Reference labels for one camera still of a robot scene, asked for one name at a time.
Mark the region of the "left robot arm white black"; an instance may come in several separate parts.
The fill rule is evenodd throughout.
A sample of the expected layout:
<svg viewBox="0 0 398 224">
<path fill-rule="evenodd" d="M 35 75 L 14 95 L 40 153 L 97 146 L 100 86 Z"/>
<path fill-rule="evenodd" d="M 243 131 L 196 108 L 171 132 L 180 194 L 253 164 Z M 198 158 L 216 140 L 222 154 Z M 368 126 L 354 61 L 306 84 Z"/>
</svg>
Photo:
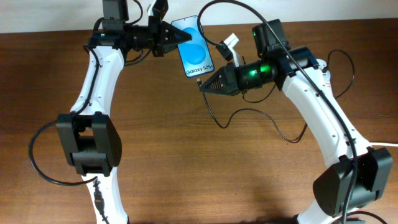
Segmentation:
<svg viewBox="0 0 398 224">
<path fill-rule="evenodd" d="M 154 1 L 148 25 L 138 26 L 128 21 L 126 1 L 103 1 L 103 17 L 86 45 L 90 62 L 80 95 L 56 120 L 66 160 L 88 187 L 97 223 L 129 223 L 118 186 L 122 144 L 110 118 L 119 74 L 141 62 L 128 61 L 128 52 L 147 49 L 162 57 L 192 38 L 163 20 L 168 7 L 167 1 Z"/>
</svg>

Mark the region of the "blue Samsung Galaxy smartphone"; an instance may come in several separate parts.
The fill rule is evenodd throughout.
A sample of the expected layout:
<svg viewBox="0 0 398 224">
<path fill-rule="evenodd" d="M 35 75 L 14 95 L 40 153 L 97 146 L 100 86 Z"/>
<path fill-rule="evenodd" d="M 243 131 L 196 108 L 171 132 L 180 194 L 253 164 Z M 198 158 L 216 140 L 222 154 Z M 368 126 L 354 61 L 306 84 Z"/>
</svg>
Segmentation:
<svg viewBox="0 0 398 224">
<path fill-rule="evenodd" d="M 198 29 L 198 16 L 172 21 L 172 25 L 191 35 L 192 39 L 178 45 L 183 71 L 187 78 L 198 77 L 215 69 L 208 44 Z"/>
</svg>

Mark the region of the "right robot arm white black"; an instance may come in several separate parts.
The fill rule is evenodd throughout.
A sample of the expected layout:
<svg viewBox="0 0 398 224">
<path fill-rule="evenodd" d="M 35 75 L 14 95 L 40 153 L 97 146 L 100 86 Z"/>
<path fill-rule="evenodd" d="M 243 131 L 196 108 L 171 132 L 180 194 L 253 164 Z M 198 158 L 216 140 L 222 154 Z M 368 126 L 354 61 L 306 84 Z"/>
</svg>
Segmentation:
<svg viewBox="0 0 398 224">
<path fill-rule="evenodd" d="M 234 50 L 238 38 L 229 36 L 216 45 L 228 63 L 200 83 L 200 91 L 234 96 L 274 82 L 303 116 L 326 165 L 313 183 L 314 201 L 289 223 L 346 223 L 382 197 L 392 156 L 356 130 L 333 96 L 326 62 L 307 47 L 292 49 L 279 20 L 255 26 L 252 34 L 258 60 L 243 63 Z"/>
</svg>

